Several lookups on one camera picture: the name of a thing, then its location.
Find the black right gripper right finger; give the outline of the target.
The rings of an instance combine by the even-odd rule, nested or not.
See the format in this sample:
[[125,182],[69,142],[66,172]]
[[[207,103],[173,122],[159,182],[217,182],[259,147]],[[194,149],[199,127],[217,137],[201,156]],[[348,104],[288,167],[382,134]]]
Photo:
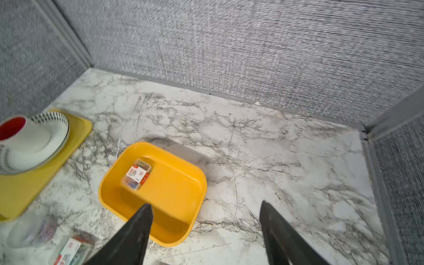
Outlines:
[[266,201],[259,221],[270,265],[329,265]]

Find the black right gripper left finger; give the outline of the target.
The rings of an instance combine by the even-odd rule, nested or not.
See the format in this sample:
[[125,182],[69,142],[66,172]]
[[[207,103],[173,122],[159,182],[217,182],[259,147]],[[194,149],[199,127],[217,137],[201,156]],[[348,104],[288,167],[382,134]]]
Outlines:
[[142,265],[153,223],[150,204],[144,204],[86,263],[88,265]]

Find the yellow plastic storage box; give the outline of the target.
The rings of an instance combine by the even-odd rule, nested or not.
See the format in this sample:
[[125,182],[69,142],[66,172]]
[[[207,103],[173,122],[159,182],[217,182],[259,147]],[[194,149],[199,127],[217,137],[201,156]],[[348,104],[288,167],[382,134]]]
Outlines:
[[[135,191],[124,180],[138,159],[152,170]],[[143,205],[150,204],[153,210],[150,239],[163,247],[175,247],[191,232],[206,191],[206,176],[199,167],[153,144],[137,142],[124,150],[104,176],[99,200],[124,221]]]

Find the rectangular paper clip box four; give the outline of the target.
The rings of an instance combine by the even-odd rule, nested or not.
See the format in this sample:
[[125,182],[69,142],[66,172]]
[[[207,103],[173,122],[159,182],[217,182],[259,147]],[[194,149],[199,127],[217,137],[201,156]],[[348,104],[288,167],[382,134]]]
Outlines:
[[152,166],[143,160],[137,159],[132,164],[121,180],[121,185],[138,191],[147,181],[152,171]]

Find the clear round paper clip jar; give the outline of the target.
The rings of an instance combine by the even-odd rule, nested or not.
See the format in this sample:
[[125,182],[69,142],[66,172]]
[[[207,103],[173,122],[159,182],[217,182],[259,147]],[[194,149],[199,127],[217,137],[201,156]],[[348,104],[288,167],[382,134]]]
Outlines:
[[39,247],[49,242],[57,230],[57,221],[48,215],[29,213],[14,224],[7,237],[10,248]]

